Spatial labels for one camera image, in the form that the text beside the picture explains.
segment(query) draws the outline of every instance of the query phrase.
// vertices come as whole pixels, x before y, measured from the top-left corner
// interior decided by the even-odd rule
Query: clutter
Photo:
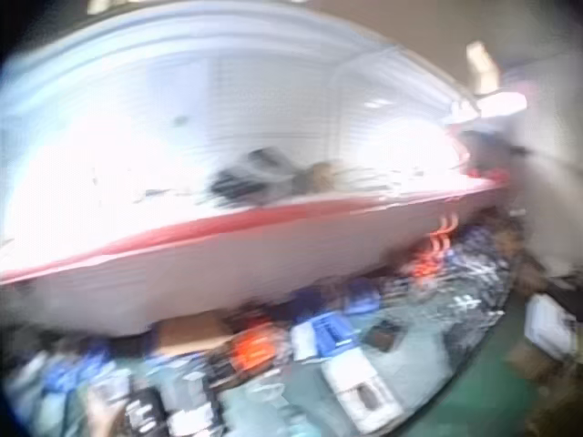
[[[131,395],[125,407],[125,423],[132,437],[169,437],[164,406],[153,387]]]
[[[358,431],[374,432],[404,413],[360,348],[326,361],[322,372]]]
[[[404,328],[390,320],[382,320],[374,325],[364,336],[363,342],[382,352],[395,347],[404,335]]]
[[[267,205],[293,194],[306,193],[306,176],[274,148],[254,150],[220,171],[210,191],[229,203]]]
[[[381,297],[374,282],[368,278],[356,278],[346,284],[345,314],[364,314],[381,307]]]
[[[156,326],[153,353],[179,356],[208,351],[229,341],[231,337],[232,334],[216,311],[163,320]]]
[[[350,323],[340,314],[329,312],[311,320],[316,346],[321,357],[333,357],[355,348],[356,334]]]
[[[517,343],[506,356],[508,362],[523,378],[543,383],[556,373],[561,362],[524,339]]]
[[[293,172],[271,153],[253,153],[248,159],[258,171],[282,175]],[[467,360],[501,316],[513,264],[496,243],[496,235],[504,226],[504,222],[490,219],[457,229],[449,247],[440,243],[439,269],[422,275],[423,281],[415,276],[415,262],[411,262],[419,258],[409,254],[392,269],[384,266],[361,277],[320,279],[292,291],[288,299],[277,303],[247,301],[224,319],[224,311],[215,310],[163,320],[150,334],[135,338],[107,340],[68,334],[57,336],[60,340],[52,340],[46,348],[34,333],[31,341],[23,343],[24,348],[13,348],[17,354],[12,361],[17,363],[18,371],[5,383],[6,395],[17,416],[40,436],[63,432],[76,435],[81,421],[73,425],[68,417],[76,417],[76,408],[83,410],[82,406],[76,407],[76,400],[87,384],[105,403],[129,400],[125,409],[128,435],[219,436],[228,426],[240,426],[227,422],[230,416],[223,415],[223,405],[228,409],[241,392],[269,398],[265,403],[275,407],[289,435],[327,435],[324,428],[316,425],[322,417],[315,421],[313,413],[329,413],[313,405],[308,413],[301,396],[286,399],[289,391],[295,391],[296,396],[299,392],[317,391],[317,396],[312,393],[311,401],[333,393],[342,408],[329,419],[352,421],[362,433],[383,427],[383,432],[390,431],[409,414],[409,409],[414,410],[410,405],[417,406],[420,400],[402,400],[404,386],[400,380],[401,386],[395,386],[399,389],[397,401],[386,385],[393,378],[387,375],[393,373],[387,373],[382,366],[392,365],[395,358],[407,362],[400,364],[400,371],[407,371],[409,365],[414,365],[407,361],[407,354],[414,349],[412,342],[421,340],[424,348],[435,348],[440,357],[441,351],[445,352],[449,366],[443,366],[441,371],[449,375]],[[548,349],[550,344],[549,352],[560,352],[561,357],[572,355],[568,353],[570,340],[565,342],[565,338],[574,335],[571,325],[576,318],[565,315],[565,307],[579,314],[578,302],[572,299],[579,276],[574,277],[577,279],[551,280],[546,290],[558,299],[549,307],[554,311],[541,311],[537,307],[540,303],[532,303],[536,308],[529,316],[537,326],[540,317],[544,316],[541,320],[547,323],[548,314],[554,314],[557,326],[552,332],[530,329],[527,336],[542,343],[541,347]],[[559,283],[567,284],[568,290],[561,289]],[[423,294],[422,299],[415,298],[419,294]],[[539,298],[550,299],[536,296],[533,302]],[[563,333],[559,340],[556,331]],[[359,339],[384,353],[368,347],[361,349]],[[542,378],[558,361],[528,344],[530,349],[523,347],[509,359],[524,374]],[[46,352],[31,354],[43,348]],[[526,365],[520,362],[521,354],[527,357],[523,359]],[[533,354],[542,358],[533,358]],[[319,378],[311,379],[311,371],[316,371]],[[436,383],[443,383],[444,378],[436,376],[440,381]],[[257,402],[251,403],[259,408]],[[343,425],[351,427],[350,422]]]
[[[277,353],[271,336],[271,326],[246,330],[233,339],[232,360],[238,371],[252,374],[265,371]]]

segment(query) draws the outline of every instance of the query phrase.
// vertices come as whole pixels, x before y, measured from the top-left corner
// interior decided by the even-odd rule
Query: bright light
[[[459,165],[454,140],[436,123],[400,117],[371,132],[357,158],[369,168],[413,175],[419,171],[447,171]]]
[[[385,98],[376,98],[375,100],[366,102],[364,105],[370,109],[378,109],[379,107],[386,107],[392,104],[393,102],[391,100],[387,100]]]
[[[510,116],[528,107],[527,98],[520,93],[500,92],[480,98],[477,105],[482,118]]]

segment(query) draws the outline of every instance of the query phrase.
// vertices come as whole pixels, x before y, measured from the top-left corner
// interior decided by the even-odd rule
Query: orange object
[[[451,247],[449,234],[454,231],[458,224],[459,218],[453,213],[448,223],[447,217],[441,217],[441,226],[438,230],[428,234],[431,242],[431,249],[421,251],[417,254],[414,261],[413,277],[417,280],[432,278],[444,265],[444,254]]]
[[[271,329],[265,325],[246,330],[233,341],[232,359],[242,371],[251,371],[269,364],[275,358]]]

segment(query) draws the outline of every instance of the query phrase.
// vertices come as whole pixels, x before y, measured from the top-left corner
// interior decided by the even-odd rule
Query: ceiling light
[[[378,109],[379,107],[386,107],[392,104],[393,102],[391,100],[387,100],[386,98],[376,98],[375,100],[366,102],[364,105],[370,109]]]
[[[482,118],[504,117],[525,110],[527,98],[516,92],[500,92],[482,97],[477,101]]]

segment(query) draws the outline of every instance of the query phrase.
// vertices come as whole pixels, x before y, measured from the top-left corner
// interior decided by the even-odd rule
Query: floor
[[[504,361],[523,335],[525,304],[513,297],[464,373],[401,435],[490,437],[517,435],[537,399],[537,387]]]

